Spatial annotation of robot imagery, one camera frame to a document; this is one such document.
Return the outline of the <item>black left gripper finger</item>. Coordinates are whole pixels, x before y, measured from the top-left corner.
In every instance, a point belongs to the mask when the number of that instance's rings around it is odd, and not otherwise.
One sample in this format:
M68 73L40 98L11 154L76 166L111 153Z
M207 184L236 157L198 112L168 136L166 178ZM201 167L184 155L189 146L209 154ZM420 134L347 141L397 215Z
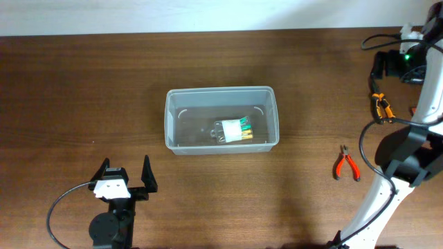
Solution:
M148 155L145 155L143 162L143 170L141 174L141 180L145 185L145 189L148 193L155 193L158 191L158 184L154 177L151 165L150 158Z
M105 158L103 163L99 167L98 171L91 178L91 182L96 182L102 179L102 177L105 174L105 171L109 168L109 166L110 166L110 161L108 158Z

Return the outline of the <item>orange black pliers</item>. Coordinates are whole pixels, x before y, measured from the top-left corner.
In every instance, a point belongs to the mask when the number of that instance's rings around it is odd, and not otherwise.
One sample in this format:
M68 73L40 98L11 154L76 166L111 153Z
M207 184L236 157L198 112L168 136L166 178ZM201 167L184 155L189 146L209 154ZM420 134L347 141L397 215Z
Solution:
M371 90L371 114L374 121L382 125L384 118L389 118L389 122L392 123L391 119L395 118L395 114L385 94L380 91L378 84L373 78L369 79L369 85Z

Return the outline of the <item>clear screwdriver set case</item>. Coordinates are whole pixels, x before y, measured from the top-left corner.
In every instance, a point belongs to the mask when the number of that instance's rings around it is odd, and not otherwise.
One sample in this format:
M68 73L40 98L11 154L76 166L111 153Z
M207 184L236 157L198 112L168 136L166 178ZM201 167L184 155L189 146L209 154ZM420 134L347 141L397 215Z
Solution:
M253 139L251 120L248 116L244 116L240 119L215 121L210 135L218 144L251 140Z

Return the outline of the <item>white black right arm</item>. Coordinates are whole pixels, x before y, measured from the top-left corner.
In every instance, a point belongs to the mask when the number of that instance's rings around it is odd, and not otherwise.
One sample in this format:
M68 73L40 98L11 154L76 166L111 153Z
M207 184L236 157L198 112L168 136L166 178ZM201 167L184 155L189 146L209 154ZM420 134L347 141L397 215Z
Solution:
M422 182L442 171L442 2L434 3L420 31L410 24L389 36L397 50L374 46L371 88L373 120L362 130L359 151L375 173L370 190L356 215L327 243L328 248L375 248L377 240L401 202ZM397 118L377 80L398 77L403 83L421 86L411 120ZM404 128L379 144L374 164L363 149L366 132L373 125L400 123Z

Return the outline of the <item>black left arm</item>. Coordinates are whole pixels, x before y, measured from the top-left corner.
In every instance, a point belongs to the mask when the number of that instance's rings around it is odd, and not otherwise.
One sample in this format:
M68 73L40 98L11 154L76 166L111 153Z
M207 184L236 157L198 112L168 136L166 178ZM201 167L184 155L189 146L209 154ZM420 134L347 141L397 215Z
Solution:
M144 157L141 187L128 187L125 168L110 167L106 158L91 178L88 189L97 199L108 204L108 210L98 214L89 225L94 248L131 248L136 216L136 203L148 201L150 193L158 191L149 156Z

